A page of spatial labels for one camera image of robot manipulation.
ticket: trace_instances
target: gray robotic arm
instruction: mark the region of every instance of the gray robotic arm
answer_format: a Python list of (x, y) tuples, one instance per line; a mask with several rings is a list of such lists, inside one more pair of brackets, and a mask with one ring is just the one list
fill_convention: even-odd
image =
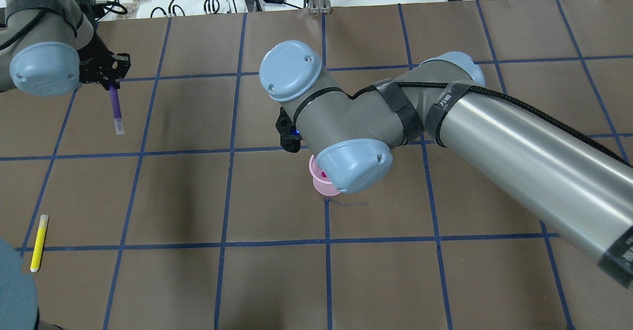
[(264, 57), (260, 82), (282, 105), (284, 149), (298, 150), (299, 130), (341, 192), (384, 177), (390, 150), (426, 130), (631, 288), (633, 168), (533, 107), (483, 88), (481, 69), (466, 54), (429, 59), (350, 97), (312, 49), (287, 41)]
[(110, 52), (75, 0), (6, 0), (0, 32), (0, 91), (61, 95), (79, 82), (116, 89), (128, 54)]

